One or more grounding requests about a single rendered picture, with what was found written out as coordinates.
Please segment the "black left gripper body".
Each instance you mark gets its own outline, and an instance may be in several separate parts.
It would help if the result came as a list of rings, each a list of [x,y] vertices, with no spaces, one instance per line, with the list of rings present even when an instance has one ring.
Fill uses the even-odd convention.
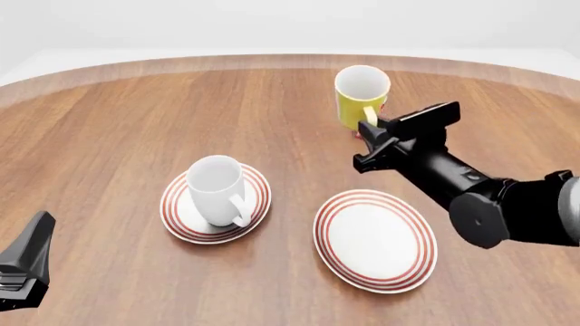
[[[0,312],[38,308],[48,288],[47,268],[0,264]]]

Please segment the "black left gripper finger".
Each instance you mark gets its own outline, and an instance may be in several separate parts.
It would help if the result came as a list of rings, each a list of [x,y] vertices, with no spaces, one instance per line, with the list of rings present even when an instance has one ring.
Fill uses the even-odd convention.
[[[28,279],[49,283],[49,250],[55,219],[38,211],[23,232],[0,253],[0,273],[25,273]]]

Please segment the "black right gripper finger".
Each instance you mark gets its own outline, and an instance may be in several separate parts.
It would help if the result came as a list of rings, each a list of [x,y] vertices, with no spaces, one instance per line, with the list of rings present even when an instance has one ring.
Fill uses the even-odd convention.
[[[375,151],[391,139],[392,136],[387,130],[388,125],[386,120],[377,120],[376,126],[368,121],[358,122],[358,132],[369,151]]]

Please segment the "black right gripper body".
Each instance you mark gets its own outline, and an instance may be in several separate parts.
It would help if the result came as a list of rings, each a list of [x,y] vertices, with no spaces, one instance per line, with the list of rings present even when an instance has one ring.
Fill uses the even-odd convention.
[[[378,170],[394,169],[394,159],[391,157],[392,148],[399,142],[398,138],[389,138],[381,145],[371,147],[367,155],[355,154],[353,167],[358,173],[367,173]]]

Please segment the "yellow and white mug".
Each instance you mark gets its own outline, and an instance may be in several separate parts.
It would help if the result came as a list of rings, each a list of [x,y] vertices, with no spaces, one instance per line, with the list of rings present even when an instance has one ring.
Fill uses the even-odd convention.
[[[377,67],[358,64],[340,70],[334,78],[334,91],[341,124],[354,131],[360,121],[376,127],[391,86],[389,76]]]

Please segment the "white plate with red rings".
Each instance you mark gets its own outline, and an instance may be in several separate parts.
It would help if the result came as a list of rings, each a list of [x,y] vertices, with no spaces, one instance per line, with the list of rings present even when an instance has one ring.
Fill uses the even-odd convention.
[[[326,200],[315,214],[313,239],[330,271],[368,292],[414,290],[427,282],[438,260],[436,237],[419,211],[373,189]]]
[[[267,179],[258,170],[249,165],[242,165],[242,170],[246,201],[253,206],[250,225],[216,227],[207,222],[191,200],[186,172],[176,176],[161,197],[159,215],[163,225],[177,238],[198,245],[224,244],[250,233],[265,219],[271,205],[272,191]]]

